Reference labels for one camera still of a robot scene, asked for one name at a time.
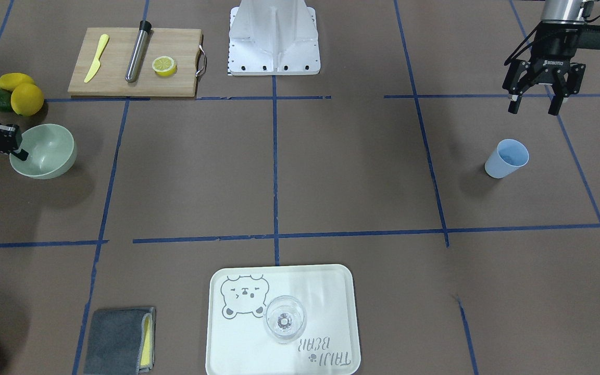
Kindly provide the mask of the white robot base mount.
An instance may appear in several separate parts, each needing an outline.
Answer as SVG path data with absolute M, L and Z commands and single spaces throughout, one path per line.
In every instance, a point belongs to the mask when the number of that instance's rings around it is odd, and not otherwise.
M 230 10 L 231 76 L 319 74 L 315 9 L 305 1 L 242 1 Z

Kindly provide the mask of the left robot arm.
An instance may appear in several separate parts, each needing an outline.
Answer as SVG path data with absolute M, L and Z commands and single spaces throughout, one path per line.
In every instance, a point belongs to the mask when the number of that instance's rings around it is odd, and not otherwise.
M 508 112 L 517 114 L 524 93 L 549 85 L 553 99 L 548 114 L 557 116 L 571 95 L 579 93 L 586 66 L 571 62 L 585 31 L 584 1 L 546 1 L 541 21 L 510 53 L 502 87 L 510 95 Z

